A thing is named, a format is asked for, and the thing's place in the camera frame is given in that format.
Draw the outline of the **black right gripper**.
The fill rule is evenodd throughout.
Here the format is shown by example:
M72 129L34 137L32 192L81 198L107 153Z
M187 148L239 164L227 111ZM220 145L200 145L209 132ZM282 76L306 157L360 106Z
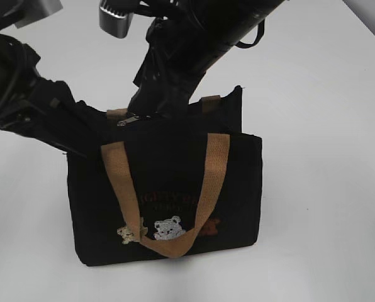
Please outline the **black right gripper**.
M156 18L146 41L148 51L133 80L138 91L128 111L139 116L186 114L193 92L213 64L213 40L196 18Z

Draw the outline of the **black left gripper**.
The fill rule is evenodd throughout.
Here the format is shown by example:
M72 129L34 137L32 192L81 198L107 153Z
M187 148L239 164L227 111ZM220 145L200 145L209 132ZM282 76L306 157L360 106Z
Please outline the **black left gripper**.
M90 154L90 128L63 81L38 80L0 114L0 130L34 138L83 157Z

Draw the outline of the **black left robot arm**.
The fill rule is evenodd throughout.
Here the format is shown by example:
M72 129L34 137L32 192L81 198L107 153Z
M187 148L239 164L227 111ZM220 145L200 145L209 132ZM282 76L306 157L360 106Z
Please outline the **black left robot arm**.
M63 8L60 1L0 1L0 130L34 138L59 150L87 156L88 125L68 85L40 75L41 57L2 30L23 28Z

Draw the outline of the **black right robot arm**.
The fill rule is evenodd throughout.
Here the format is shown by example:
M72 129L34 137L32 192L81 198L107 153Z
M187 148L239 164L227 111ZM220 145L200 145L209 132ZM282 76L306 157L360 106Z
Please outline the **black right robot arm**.
M148 51L137 72L128 111L181 116L218 60L233 47L250 48L282 1L162 1L147 30Z

